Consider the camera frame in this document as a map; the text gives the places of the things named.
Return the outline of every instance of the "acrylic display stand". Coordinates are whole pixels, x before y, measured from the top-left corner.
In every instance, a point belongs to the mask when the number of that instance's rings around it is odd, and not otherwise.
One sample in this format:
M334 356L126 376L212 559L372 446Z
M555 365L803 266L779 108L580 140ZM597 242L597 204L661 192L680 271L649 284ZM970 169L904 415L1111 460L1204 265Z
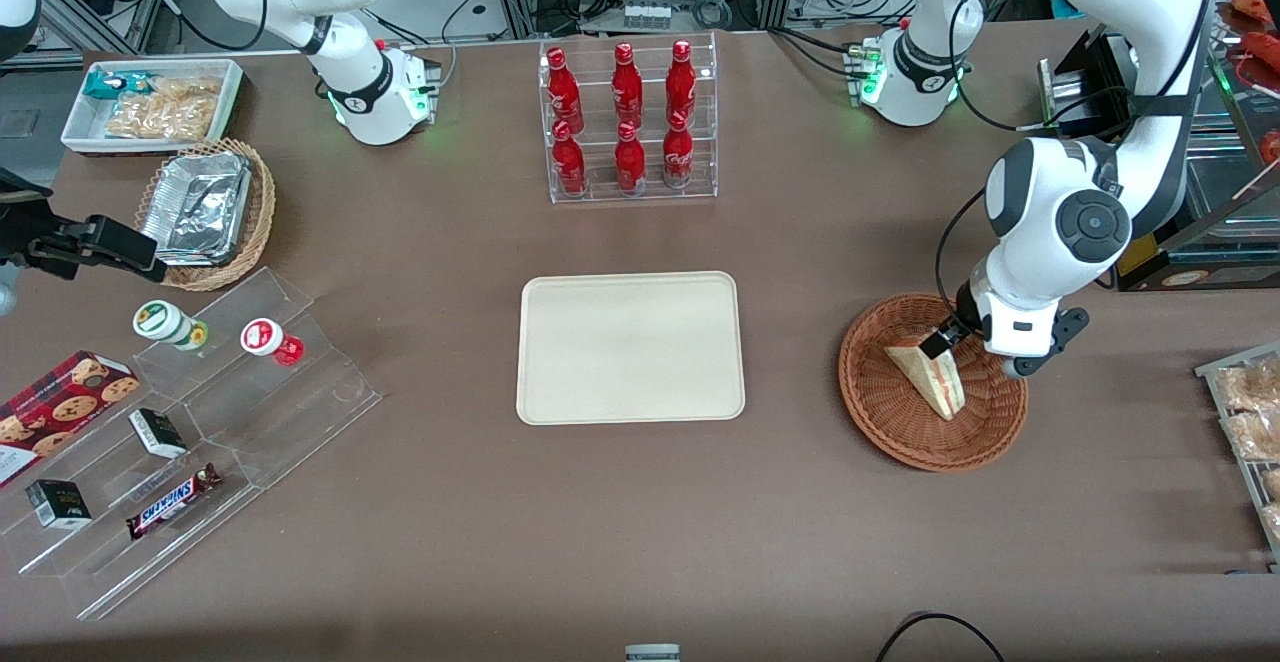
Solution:
M695 105L689 133L694 138L694 172L687 187L672 190L662 182L662 140L667 136L667 70L671 68L671 46L677 38L686 38L692 46L692 65L698 73ZM552 202L627 202L686 200L714 197L719 191L717 134L719 124L716 105L716 38L707 35L655 35L628 38L635 51L635 65L644 79L644 120L640 125L640 143L645 151L645 193L627 197L618 191L613 150L618 142L618 115L613 109L613 47L593 50L589 41L558 38L541 44L538 67L538 92L541 95L543 143L547 149L547 178ZM552 159L552 111L547 83L550 68L547 50L562 47L568 69L577 78L582 99L585 127L577 134L586 163L586 193L582 197L564 195Z
M195 314L209 324L205 347L152 344L133 361L145 385L92 421L73 444L0 492L0 537L24 575L59 576L82 620L100 618L211 530L262 494L381 398L306 314L311 298L262 268ZM293 367L255 357L239 332L270 318L306 346ZM187 442L177 460L147 453L128 415L150 407ZM124 520L212 462L223 483L138 540ZM73 480L93 521L50 530L24 488Z

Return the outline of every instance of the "aluminum foil container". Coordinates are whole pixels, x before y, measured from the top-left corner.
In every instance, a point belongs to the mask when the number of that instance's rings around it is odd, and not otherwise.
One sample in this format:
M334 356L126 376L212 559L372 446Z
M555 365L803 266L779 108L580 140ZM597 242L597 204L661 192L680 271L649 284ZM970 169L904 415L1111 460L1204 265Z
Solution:
M237 152L175 157L156 179L142 234L170 266L218 266L237 251L253 165Z

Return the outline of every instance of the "small jar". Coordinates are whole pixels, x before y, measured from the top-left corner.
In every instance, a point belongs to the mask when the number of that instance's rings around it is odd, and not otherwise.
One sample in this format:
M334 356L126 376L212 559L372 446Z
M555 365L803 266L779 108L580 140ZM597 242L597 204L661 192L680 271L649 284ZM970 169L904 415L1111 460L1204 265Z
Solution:
M152 300L138 307L133 314L133 332L154 342L173 344L183 352L209 342L209 325L164 300Z
M297 365L305 350L302 339L285 333L284 328L266 318L259 318L244 325L241 347L250 355L270 356L283 367Z

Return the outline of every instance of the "black box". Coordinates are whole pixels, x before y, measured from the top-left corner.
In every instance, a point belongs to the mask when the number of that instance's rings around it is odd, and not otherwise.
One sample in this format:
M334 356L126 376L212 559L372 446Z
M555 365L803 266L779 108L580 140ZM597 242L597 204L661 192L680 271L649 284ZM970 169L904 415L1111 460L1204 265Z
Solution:
M138 433L138 439L142 440L142 447L146 447L147 452L170 460L187 453L187 444L178 434L178 429L173 426L169 417L160 412L140 407L129 414L129 423L133 425L133 432Z
M36 480L27 487L27 499L41 526L49 529L76 530L93 521L73 481Z

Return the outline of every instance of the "white box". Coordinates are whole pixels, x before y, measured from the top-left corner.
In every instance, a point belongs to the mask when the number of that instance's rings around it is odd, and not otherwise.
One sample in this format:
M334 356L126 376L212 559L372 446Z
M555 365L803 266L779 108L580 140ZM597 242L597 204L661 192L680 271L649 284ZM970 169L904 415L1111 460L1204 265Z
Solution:
M193 78L212 77L223 79L223 90L218 95L214 120L209 125L206 141L220 140L227 131L236 102L243 72L236 61L224 59L145 59L93 61L84 74L86 79L96 70L147 70L148 73L172 77ZM72 105L72 114L63 127L63 143L74 152L91 155L137 155L138 152L177 152L195 147L200 141L186 140L120 140L108 137L106 120L115 111L115 100L95 100L87 93L78 93Z

